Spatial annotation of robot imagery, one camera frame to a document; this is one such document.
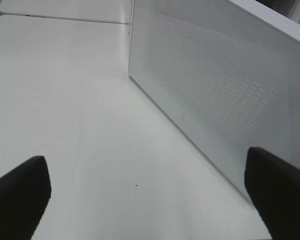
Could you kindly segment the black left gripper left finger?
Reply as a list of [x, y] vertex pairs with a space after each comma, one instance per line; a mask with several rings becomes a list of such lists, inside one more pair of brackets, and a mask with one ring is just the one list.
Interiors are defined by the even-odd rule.
[[0, 240], [30, 240], [51, 198], [44, 156], [34, 156], [0, 177]]

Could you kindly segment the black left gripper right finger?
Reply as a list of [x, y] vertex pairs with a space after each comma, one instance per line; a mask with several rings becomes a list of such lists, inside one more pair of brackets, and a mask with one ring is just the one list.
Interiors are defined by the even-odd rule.
[[273, 240], [300, 240], [300, 169], [250, 147], [244, 186]]

